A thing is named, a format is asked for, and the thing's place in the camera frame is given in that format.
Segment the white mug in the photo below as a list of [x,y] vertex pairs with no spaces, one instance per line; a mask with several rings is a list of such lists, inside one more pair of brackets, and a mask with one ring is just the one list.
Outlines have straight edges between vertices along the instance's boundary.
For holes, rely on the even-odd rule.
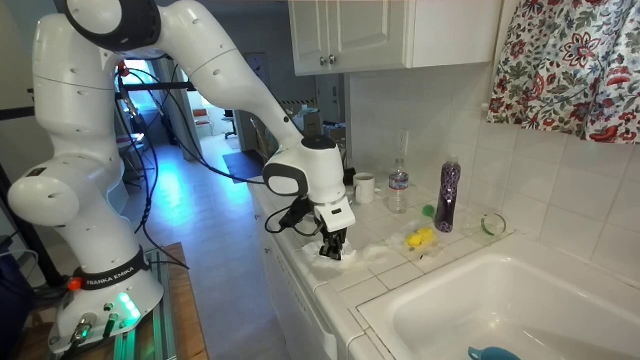
[[370,204],[376,193],[376,177],[368,172],[361,172],[353,177],[353,188],[359,204]]

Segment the white dishwasher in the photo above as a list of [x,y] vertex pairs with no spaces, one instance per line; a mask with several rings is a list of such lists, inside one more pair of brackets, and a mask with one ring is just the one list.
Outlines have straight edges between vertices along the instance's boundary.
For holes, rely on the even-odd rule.
[[276,238],[264,229],[267,219],[255,206],[262,257],[269,282],[269,295],[276,310],[292,360],[338,360],[335,335],[291,270]]

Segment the white sink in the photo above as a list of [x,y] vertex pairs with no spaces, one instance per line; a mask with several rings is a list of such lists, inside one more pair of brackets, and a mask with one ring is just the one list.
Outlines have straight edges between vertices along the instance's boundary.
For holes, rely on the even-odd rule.
[[640,359],[640,291],[537,243],[507,238],[358,307],[398,360]]

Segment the wooden table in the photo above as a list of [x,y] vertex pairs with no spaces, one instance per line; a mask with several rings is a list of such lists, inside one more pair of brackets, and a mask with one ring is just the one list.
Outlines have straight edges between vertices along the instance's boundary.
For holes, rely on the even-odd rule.
[[[185,262],[180,243],[167,246],[164,249],[180,261]],[[200,318],[193,298],[189,274],[187,270],[172,265],[169,267],[169,279],[178,359],[207,360],[207,349],[202,336]],[[52,323],[45,323],[26,331],[12,359],[44,359],[48,349],[49,331],[52,326]],[[153,316],[146,316],[136,328],[137,359],[154,358],[153,335]],[[111,338],[108,343],[81,356],[80,359],[113,360],[113,344],[114,338]]]

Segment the purple bottle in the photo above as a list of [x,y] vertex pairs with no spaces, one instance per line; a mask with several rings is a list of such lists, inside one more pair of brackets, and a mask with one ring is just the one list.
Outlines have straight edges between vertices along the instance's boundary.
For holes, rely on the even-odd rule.
[[462,169],[458,164],[458,158],[450,156],[449,160],[442,165],[442,175],[440,178],[440,198],[438,200],[438,211],[436,211],[436,229],[443,233],[450,233],[453,230],[453,214],[456,211],[456,200],[458,199],[458,183]]

